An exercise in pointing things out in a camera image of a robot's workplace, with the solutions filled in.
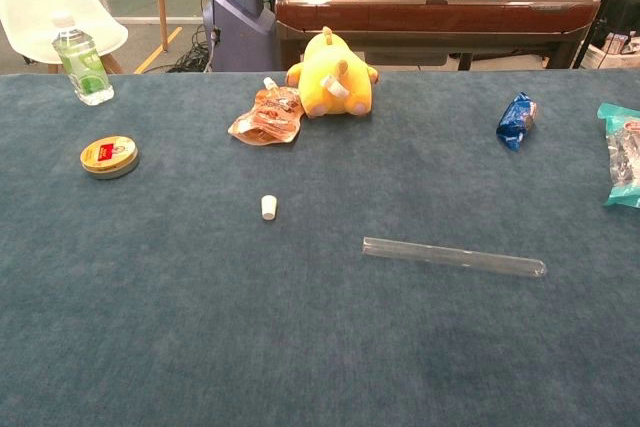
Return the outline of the clear glass test tube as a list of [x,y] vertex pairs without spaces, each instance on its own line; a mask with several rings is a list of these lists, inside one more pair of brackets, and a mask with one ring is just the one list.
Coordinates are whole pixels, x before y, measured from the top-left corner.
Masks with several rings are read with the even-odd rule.
[[369,256],[421,261],[522,277],[541,278],[547,273],[546,265],[539,259],[373,237],[363,238],[362,252]]

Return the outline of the orange spout pouch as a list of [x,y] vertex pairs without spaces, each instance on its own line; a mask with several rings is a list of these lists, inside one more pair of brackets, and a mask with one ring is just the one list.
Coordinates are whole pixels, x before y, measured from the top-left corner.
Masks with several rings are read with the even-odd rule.
[[228,133],[254,146],[290,143],[299,133],[304,114],[298,90],[279,86],[271,77],[265,77],[263,83],[251,110],[240,115]]

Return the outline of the yellow plush toy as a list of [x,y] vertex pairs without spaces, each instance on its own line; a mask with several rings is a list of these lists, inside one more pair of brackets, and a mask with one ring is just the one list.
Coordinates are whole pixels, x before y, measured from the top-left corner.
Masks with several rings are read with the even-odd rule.
[[329,27],[307,44],[301,62],[286,74],[288,86],[296,87],[308,117],[372,111],[372,87],[379,73],[358,57]]

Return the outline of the blue table mat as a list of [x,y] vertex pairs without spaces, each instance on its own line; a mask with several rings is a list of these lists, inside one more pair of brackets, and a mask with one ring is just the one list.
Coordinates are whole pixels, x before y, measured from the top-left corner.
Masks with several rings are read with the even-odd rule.
[[[640,71],[384,72],[370,116],[269,147],[227,132],[261,75],[113,84],[0,76],[0,427],[640,427],[640,209],[605,203],[596,116],[640,109]],[[90,176],[116,135],[137,167]]]

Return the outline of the blue-grey machine base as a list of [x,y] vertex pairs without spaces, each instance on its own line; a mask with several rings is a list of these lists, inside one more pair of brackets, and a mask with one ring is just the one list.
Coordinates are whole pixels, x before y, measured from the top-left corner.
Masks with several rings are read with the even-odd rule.
[[264,0],[212,0],[212,66],[217,72],[280,67],[276,19]]

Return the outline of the blue snack packet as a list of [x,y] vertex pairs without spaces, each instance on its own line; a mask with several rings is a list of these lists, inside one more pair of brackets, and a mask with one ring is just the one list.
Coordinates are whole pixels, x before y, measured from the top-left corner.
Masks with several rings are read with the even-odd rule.
[[520,150],[538,111],[537,104],[524,92],[517,94],[508,104],[496,128],[496,135],[509,150]]

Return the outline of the brown mahjong table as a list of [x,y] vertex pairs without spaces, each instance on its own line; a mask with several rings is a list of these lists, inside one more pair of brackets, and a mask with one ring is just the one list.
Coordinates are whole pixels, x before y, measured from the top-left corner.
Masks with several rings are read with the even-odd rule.
[[423,65],[432,53],[537,53],[571,65],[600,0],[276,0],[284,69],[330,27],[372,64]]

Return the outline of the round yellow-lid tin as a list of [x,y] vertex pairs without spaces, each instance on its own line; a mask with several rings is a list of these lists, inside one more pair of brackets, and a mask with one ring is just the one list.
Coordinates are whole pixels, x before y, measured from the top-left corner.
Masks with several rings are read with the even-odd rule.
[[122,177],[135,169],[139,160],[135,141],[120,135],[98,139],[80,154],[83,169],[99,180]]

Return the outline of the clear green-label water bottle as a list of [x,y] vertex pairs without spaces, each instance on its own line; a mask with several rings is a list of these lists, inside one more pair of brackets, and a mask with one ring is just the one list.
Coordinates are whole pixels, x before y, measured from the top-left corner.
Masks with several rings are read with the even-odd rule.
[[114,89],[93,38],[79,29],[73,16],[66,11],[54,12],[52,24],[57,29],[52,47],[74,87],[76,96],[89,106],[96,106],[112,99]]

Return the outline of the black tripod stand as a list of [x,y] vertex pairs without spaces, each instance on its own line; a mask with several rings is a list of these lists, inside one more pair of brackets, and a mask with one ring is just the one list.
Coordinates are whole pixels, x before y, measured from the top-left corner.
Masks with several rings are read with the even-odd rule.
[[582,61],[584,59],[584,56],[585,56],[585,54],[586,54],[586,52],[588,50],[588,47],[589,47],[589,45],[591,43],[592,38],[593,38],[593,35],[594,35],[595,31],[597,30],[597,27],[601,24],[601,21],[603,19],[603,16],[604,16],[604,13],[605,13],[605,11],[607,9],[609,1],[610,0],[601,0],[600,7],[599,7],[599,10],[598,10],[598,12],[596,14],[596,17],[595,17],[594,21],[592,22],[591,26],[589,27],[589,30],[588,30],[588,32],[587,32],[587,34],[586,34],[586,36],[585,36],[585,38],[584,38],[584,40],[583,40],[583,42],[581,44],[581,47],[580,47],[580,49],[579,49],[579,51],[577,53],[577,56],[575,58],[573,66],[572,66],[573,69],[579,69],[580,68],[580,66],[582,64]]

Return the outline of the teal clear snack bag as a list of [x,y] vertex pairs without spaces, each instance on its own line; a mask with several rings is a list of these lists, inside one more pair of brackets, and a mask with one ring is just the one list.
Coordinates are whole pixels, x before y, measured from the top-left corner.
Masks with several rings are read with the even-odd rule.
[[607,205],[640,208],[640,111],[602,103],[612,188]]

